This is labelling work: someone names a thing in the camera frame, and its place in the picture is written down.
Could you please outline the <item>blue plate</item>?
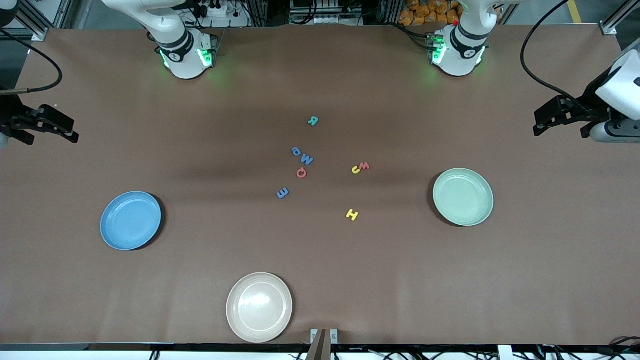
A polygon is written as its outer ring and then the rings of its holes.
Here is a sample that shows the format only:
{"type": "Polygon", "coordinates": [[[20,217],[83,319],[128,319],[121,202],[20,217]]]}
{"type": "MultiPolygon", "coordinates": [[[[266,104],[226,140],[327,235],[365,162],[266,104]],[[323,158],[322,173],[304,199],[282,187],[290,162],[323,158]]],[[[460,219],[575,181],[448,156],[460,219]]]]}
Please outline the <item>blue plate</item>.
{"type": "Polygon", "coordinates": [[[134,251],[151,242],[163,220],[159,201],[150,193],[129,191],[113,199],[99,223],[103,241],[118,251],[134,251]]]}

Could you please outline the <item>pale green plate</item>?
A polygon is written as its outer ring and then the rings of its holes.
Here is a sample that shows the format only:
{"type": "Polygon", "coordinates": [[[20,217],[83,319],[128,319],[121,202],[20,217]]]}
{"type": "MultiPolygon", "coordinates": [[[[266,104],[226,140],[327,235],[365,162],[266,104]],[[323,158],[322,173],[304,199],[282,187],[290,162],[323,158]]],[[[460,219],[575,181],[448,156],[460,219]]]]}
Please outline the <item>pale green plate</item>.
{"type": "Polygon", "coordinates": [[[451,224],[461,227],[484,223],[495,205],[489,182],[467,168],[443,171],[435,180],[432,198],[439,214],[451,224]]]}

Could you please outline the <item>orange snack bag pile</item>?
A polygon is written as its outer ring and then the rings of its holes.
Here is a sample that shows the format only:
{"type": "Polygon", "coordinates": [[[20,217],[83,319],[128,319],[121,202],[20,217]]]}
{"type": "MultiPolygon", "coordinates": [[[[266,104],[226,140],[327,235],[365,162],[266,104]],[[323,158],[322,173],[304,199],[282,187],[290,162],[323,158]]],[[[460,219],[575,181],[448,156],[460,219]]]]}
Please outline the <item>orange snack bag pile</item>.
{"type": "Polygon", "coordinates": [[[397,22],[405,27],[436,22],[457,25],[463,13],[457,0],[403,0],[397,22]]]}

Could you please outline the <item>white power strip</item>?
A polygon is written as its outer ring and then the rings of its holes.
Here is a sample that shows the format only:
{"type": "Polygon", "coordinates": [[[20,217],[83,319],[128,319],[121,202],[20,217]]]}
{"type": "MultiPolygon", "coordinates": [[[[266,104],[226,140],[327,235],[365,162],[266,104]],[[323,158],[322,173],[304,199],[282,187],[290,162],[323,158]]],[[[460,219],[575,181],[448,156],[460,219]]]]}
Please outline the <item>white power strip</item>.
{"type": "Polygon", "coordinates": [[[242,0],[193,0],[195,23],[204,28],[247,28],[254,24],[242,0]]]}

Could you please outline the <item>beige plate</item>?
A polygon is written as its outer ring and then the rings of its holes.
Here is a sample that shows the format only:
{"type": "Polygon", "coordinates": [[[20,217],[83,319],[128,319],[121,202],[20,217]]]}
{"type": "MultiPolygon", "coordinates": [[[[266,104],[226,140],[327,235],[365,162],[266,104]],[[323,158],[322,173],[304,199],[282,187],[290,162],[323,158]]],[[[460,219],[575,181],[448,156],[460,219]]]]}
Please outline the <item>beige plate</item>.
{"type": "Polygon", "coordinates": [[[294,302],[290,288],[279,276],[254,272],[233,285],[225,310],[228,325],[237,337],[263,344],[286,330],[294,302]]]}

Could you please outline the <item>brown table cover sheet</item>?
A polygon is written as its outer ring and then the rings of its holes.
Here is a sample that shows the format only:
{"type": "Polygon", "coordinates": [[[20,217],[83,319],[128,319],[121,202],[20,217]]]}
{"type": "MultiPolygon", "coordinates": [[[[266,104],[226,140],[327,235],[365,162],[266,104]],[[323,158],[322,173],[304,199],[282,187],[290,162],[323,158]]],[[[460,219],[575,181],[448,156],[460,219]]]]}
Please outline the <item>brown table cover sheet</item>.
{"type": "Polygon", "coordinates": [[[640,337],[640,145],[578,123],[534,136],[553,93],[521,69],[528,31],[496,28],[457,78],[392,27],[232,29],[193,80],[144,30],[51,32],[38,48],[62,82],[22,100],[57,104],[79,140],[0,151],[0,343],[235,343],[227,297],[254,272],[294,296],[283,343],[640,337]],[[483,223],[435,207],[454,168],[493,189],[483,223]],[[162,223],[116,250],[99,224],[132,191],[162,223]]]}

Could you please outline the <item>aluminium frame post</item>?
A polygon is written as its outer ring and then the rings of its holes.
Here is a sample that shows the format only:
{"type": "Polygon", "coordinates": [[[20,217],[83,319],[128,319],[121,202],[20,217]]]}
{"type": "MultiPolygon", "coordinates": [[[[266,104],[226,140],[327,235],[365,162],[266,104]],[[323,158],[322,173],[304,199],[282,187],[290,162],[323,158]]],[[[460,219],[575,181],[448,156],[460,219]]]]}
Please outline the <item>aluminium frame post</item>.
{"type": "Polygon", "coordinates": [[[44,41],[49,30],[64,28],[77,0],[18,0],[16,18],[4,27],[23,41],[44,41]]]}
{"type": "Polygon", "coordinates": [[[616,35],[617,27],[638,9],[640,9],[640,0],[624,0],[608,18],[599,21],[602,35],[616,35]]]}

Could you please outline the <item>metal mounting bracket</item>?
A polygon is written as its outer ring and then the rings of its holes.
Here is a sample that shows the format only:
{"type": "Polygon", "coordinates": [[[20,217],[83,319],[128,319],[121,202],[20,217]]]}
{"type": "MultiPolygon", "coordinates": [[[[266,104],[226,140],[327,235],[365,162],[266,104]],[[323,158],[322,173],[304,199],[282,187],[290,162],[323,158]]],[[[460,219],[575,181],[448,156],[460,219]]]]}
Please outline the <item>metal mounting bracket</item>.
{"type": "MultiPolygon", "coordinates": [[[[311,344],[315,340],[315,337],[319,331],[320,330],[318,330],[317,328],[312,328],[310,330],[309,344],[311,344]]],[[[325,333],[326,333],[326,338],[330,339],[330,343],[332,344],[332,346],[339,344],[339,331],[337,329],[327,329],[325,333]]]]}

